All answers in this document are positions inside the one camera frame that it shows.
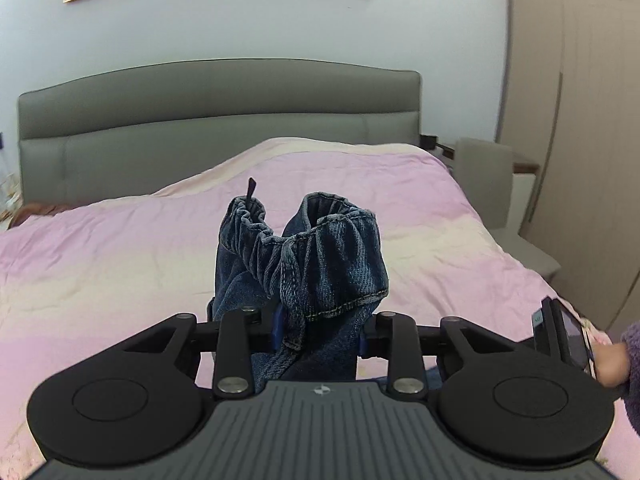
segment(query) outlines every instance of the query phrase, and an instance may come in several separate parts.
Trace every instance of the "person's arm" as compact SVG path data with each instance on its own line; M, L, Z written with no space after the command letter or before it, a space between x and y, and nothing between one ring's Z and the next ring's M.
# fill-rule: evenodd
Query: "person's arm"
M631 325L615 345L593 345L596 375L603 386L615 388L628 381L623 397L626 416L640 435L640 322Z

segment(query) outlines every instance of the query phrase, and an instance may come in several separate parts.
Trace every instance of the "smartphone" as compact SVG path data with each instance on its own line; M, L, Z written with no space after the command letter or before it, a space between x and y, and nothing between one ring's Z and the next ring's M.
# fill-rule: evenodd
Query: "smartphone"
M596 379L589 335L580 320L560 300L545 298L542 307L531 316L531 321L537 351L559 357Z

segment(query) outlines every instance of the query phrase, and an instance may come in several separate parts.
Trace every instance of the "white wall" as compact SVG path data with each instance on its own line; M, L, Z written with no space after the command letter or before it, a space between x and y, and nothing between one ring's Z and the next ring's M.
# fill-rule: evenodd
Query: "white wall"
M507 0L0 0L4 158L17 169L23 92L131 66L227 57L417 70L424 132L493 140L506 22Z

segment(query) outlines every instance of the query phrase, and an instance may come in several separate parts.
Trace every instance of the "bed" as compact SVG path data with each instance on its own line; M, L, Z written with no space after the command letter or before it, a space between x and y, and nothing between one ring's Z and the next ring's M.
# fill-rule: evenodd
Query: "bed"
M83 206L0 237L2 480L43 460L25 418L41 380L176 312L205 320L220 221L249 177L277 233L316 190L373 210L390 282L380 308L419 324L457 315L520 340L540 300L555 296L502 252L447 169L417 147L414 72L161 64L24 94L18 120L26 202ZM203 361L196 382L206 385L212 361ZM384 370L362 361L358 376ZM600 459L637 480L638 457L618 402Z

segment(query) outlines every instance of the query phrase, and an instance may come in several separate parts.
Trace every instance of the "pink and cream blanket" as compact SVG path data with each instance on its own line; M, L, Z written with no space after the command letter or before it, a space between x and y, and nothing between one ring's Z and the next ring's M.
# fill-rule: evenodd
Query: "pink and cream blanket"
M250 176L278 234L318 190L375 212L390 287L380 309L419 324L462 316L520 340L542 298L555 296L494 243L447 169L404 144L271 139L153 195L31 218L0 234L2 480L26 478L44 460L25 416L42 380L177 312L205 320L220 222ZM203 361L206 385L212 363ZM362 361L358 376L385 370ZM638 480L640 438L620 401L600 458Z

